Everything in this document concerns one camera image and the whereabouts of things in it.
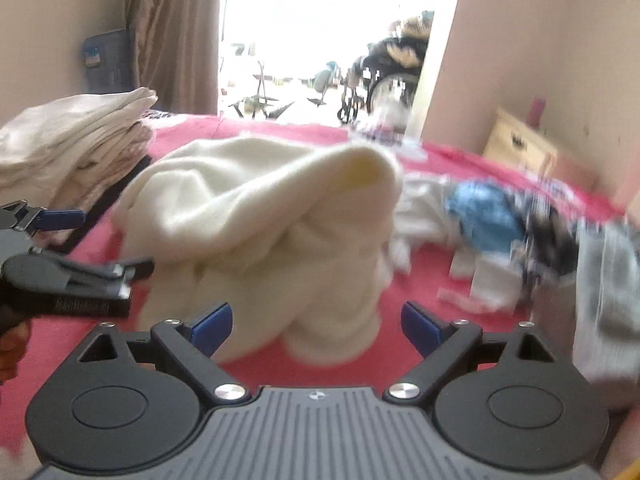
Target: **hand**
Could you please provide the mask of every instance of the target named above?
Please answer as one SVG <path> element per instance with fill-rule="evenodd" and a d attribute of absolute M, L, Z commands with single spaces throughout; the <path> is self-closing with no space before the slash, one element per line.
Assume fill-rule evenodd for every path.
<path fill-rule="evenodd" d="M 18 374 L 18 362 L 27 351 L 31 337 L 31 321 L 25 321 L 0 337 L 0 381 L 8 381 Z"/>

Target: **stack of folded clothes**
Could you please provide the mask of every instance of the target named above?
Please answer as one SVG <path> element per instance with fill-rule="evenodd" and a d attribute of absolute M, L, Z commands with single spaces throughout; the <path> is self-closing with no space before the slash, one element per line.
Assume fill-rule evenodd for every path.
<path fill-rule="evenodd" d="M 138 88 L 27 108 L 0 128 L 0 203 L 27 200 L 88 213 L 81 230 L 47 240 L 68 252 L 150 164 L 154 132 L 140 117 L 156 100 L 155 92 Z"/>

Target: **curtain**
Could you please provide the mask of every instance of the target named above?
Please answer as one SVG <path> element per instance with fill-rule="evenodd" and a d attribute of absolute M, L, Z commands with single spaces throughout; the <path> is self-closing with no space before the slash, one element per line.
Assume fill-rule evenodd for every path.
<path fill-rule="evenodd" d="M 138 86 L 167 112 L 218 112 L 220 0 L 125 0 Z"/>

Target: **wooden cabinet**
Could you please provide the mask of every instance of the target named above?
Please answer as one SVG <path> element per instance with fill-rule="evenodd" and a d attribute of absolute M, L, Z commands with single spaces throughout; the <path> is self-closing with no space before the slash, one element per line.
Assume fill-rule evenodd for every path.
<path fill-rule="evenodd" d="M 593 189 L 596 182 L 596 174 L 570 155 L 566 148 L 502 109 L 498 110 L 483 156 L 504 166 L 530 171 L 543 178 L 556 178 L 587 191 Z"/>

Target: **bed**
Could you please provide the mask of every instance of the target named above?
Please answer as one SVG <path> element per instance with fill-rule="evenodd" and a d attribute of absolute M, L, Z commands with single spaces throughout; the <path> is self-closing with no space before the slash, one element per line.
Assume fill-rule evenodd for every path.
<path fill-rule="evenodd" d="M 287 126 L 274 123 L 221 119 L 212 116 L 166 116 L 149 119 L 157 138 L 150 147 L 153 159 L 187 144 L 194 139 L 223 139 L 243 132 L 304 140 L 328 145 L 348 140 L 346 130 L 318 125 Z M 493 178 L 517 188 L 537 189 L 553 194 L 560 209 L 571 216 L 587 216 L 603 221 L 617 213 L 602 197 L 575 190 L 574 196 L 562 196 L 535 179 L 516 171 L 500 168 L 481 157 L 444 146 L 416 146 L 413 155 L 399 155 L 405 171 L 450 174 L 458 179 Z M 71 257 L 84 262 L 101 263 L 116 259 L 120 238 L 110 223 L 108 213 L 72 252 Z M 395 378 L 420 360 L 414 348 L 402 336 L 399 313 L 402 304 L 415 300 L 445 320 L 460 317 L 472 319 L 487 331 L 509 331 L 524 319 L 525 312 L 514 316 L 473 316 L 436 298 L 443 284 L 450 290 L 468 293 L 469 282 L 449 278 L 452 249 L 425 245 L 413 258 L 409 275 L 397 274 L 380 299 L 382 329 L 374 345 L 354 362 L 332 368 L 302 365 L 289 357 L 280 343 L 274 342 L 254 354 L 241 358 L 225 368 L 251 388 L 261 384 L 286 386 L 344 386 L 370 384 L 382 391 Z M 142 305 L 144 293 L 134 293 L 133 313 Z M 88 333 L 94 321 L 38 319 L 33 323 L 33 337 L 28 354 L 20 366 L 20 375 L 2 386 L 0 409 L 0 478 L 24 478 L 37 464 L 24 429 L 26 407 L 42 383 L 58 364 Z M 131 328 L 132 322 L 121 324 Z"/>

